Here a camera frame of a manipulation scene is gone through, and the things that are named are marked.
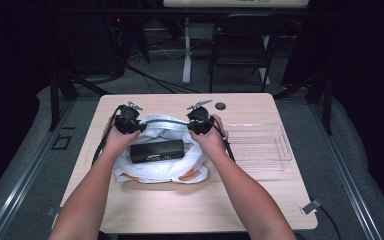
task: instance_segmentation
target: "hand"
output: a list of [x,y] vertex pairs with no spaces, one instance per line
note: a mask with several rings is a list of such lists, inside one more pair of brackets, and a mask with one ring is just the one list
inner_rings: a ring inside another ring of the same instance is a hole
[[117,128],[114,126],[114,122],[110,123],[110,121],[108,121],[107,126],[108,125],[111,126],[111,129],[110,129],[110,132],[108,133],[107,141],[102,151],[113,153],[113,154],[116,154],[117,156],[120,155],[130,143],[135,141],[140,134],[139,130],[131,134],[129,133],[123,134],[117,130]]
[[[224,130],[221,118],[214,114],[214,124],[220,128],[220,131],[224,136],[228,137],[228,132]],[[201,146],[202,151],[210,158],[215,159],[220,154],[226,154],[226,146],[224,145],[222,136],[220,133],[212,127],[211,130],[204,135],[197,135],[193,131],[190,131],[192,139],[197,141]]]

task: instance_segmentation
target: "black controller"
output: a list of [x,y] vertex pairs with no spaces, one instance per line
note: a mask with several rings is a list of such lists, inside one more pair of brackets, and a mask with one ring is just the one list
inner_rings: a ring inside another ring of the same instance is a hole
[[192,109],[192,111],[187,114],[189,118],[188,129],[197,135],[206,134],[214,125],[214,118],[210,116],[206,108],[202,107],[202,105],[209,102],[211,102],[211,100],[199,102],[187,108],[188,110]]
[[146,129],[146,124],[140,124],[138,110],[142,110],[139,106],[129,101],[129,105],[119,106],[120,115],[115,118],[115,127],[123,134],[134,133],[137,130],[141,132]]

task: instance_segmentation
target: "chair backrest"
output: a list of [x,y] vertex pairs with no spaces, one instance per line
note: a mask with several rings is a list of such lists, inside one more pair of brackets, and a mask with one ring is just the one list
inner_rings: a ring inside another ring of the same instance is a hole
[[216,21],[213,35],[278,35],[282,30],[282,21],[275,16],[230,14],[223,16]]

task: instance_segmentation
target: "white desk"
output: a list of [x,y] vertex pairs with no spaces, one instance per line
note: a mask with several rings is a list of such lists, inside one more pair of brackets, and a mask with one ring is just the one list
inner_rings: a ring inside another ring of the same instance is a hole
[[[104,96],[96,109],[61,206],[89,171],[102,131],[118,105],[132,101],[141,106],[144,110],[139,119],[151,113],[164,113],[186,121],[187,107],[209,99],[213,102],[205,107],[210,113],[221,116],[225,125],[282,125],[272,96],[264,93]],[[225,103],[227,108],[216,110],[217,102]],[[273,196],[293,229],[313,229],[317,226],[314,213],[306,215],[300,211],[300,207],[310,200],[293,153],[290,156],[284,171],[254,171],[250,175]],[[209,169],[209,178],[192,185],[116,183],[112,179],[101,230],[128,234],[245,231],[217,170],[210,161],[205,165]]]
[[[309,0],[164,0],[171,8],[306,8]],[[185,64],[183,84],[190,84],[192,53],[190,51],[190,23],[185,19]],[[266,69],[259,69],[264,76]]]

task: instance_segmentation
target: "person's right arm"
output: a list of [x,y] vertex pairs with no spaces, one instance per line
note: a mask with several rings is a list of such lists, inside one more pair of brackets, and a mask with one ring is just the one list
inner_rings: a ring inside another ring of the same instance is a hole
[[[224,132],[220,117],[213,117]],[[232,161],[214,128],[205,135],[196,135],[192,131],[191,135],[216,167],[233,208],[251,239],[296,239],[276,202],[264,187]]]

